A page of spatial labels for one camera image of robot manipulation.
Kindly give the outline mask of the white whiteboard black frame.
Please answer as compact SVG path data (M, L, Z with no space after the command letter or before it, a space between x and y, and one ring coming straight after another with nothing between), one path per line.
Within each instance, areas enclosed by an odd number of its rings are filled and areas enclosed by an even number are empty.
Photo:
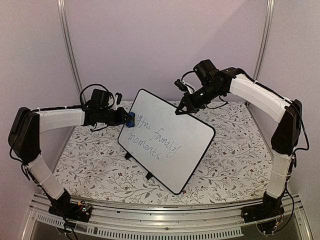
M145 89L130 111L133 127L123 126L118 144L156 180L179 195L209 149L216 131L190 114L176 115L176 106Z

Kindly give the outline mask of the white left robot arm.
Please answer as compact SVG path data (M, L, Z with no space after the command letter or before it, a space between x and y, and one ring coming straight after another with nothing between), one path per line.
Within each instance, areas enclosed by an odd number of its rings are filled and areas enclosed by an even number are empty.
M63 216L74 213L74 205L69 202L70 194L59 183L48 166L42 150L42 135L66 128L92 127L92 132L103 128L135 125L135 114L121 105L122 94L112 94L106 88L97 87L87 102L81 100L76 105L20 107L15 115L8 135L10 158L20 162L23 173L55 201L55 209Z

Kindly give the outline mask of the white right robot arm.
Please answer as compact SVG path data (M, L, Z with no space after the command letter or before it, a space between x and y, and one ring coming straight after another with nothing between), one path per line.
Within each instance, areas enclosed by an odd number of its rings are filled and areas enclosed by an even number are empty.
M253 80L241 68L229 67L219 70L209 59L200 61L191 73L196 74L201 88L195 90L183 77L174 82L183 92L175 110L176 115L197 113L205 109L213 99L233 94L259 108L277 123L271 137L273 165L270 182L263 197L279 199L291 176L293 157L303 130L302 103L297 99L290 100L281 96Z

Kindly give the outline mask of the blue whiteboard eraser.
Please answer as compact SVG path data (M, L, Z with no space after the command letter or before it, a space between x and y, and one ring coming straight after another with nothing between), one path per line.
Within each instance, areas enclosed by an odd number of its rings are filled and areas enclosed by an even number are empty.
M129 112L127 114L125 126L128 128L132 128L135 126L135 113L134 112Z

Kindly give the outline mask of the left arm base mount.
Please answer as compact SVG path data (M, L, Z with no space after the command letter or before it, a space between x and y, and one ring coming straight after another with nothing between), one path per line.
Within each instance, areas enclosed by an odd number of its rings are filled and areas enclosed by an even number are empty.
M88 223L92 214L92 205L83 200L74 203L69 198L54 199L48 212L52 215Z

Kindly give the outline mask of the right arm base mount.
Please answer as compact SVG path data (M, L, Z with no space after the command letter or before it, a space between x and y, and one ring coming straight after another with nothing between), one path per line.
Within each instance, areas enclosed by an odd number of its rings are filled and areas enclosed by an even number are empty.
M250 223L273 218L282 215L284 212L280 197L273 198L265 194L262 203L243 207L240 216L244 219L245 223Z

